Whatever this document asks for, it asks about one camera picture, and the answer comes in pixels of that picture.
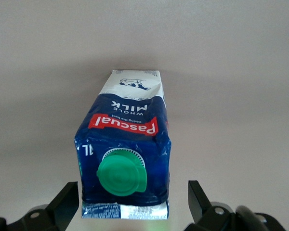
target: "milk carton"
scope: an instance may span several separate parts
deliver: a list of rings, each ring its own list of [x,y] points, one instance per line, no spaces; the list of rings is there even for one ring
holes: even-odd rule
[[[114,70],[75,146],[83,218],[168,218],[171,141],[159,71]]]

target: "white background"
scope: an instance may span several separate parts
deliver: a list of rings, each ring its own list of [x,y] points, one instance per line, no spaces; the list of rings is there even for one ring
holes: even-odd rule
[[[181,231],[188,180],[289,231],[289,0],[0,0],[1,217],[81,188],[73,137],[113,69],[161,71],[170,218],[68,231]]]

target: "cow illustration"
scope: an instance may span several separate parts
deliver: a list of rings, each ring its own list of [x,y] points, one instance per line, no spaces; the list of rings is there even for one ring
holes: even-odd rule
[[[143,79],[132,79],[132,78],[123,78],[120,79],[120,84],[135,88],[141,88],[143,90],[150,90],[151,88],[146,88],[143,83],[141,82]]]

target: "pascual logo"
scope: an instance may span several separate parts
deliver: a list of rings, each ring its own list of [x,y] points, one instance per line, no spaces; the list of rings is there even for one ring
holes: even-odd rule
[[[138,116],[143,116],[144,114],[141,111],[146,111],[148,109],[147,104],[142,107],[139,107],[121,104],[116,101],[112,101],[111,106],[114,106],[115,111],[120,111],[124,114],[138,115]]]
[[[123,78],[123,79],[120,79],[120,85],[140,88],[143,90],[150,90],[151,89],[151,88],[145,87],[141,81],[143,81],[143,80],[142,79]]]
[[[158,133],[158,120],[154,117],[148,123],[135,124],[110,117],[107,114],[94,114],[88,128],[116,128],[128,132],[144,134],[146,136],[155,136]]]

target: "green screw cap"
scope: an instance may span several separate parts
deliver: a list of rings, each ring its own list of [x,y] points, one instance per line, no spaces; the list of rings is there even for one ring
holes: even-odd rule
[[[128,196],[146,190],[147,174],[141,161],[126,149],[115,149],[100,163],[96,175],[105,190]]]

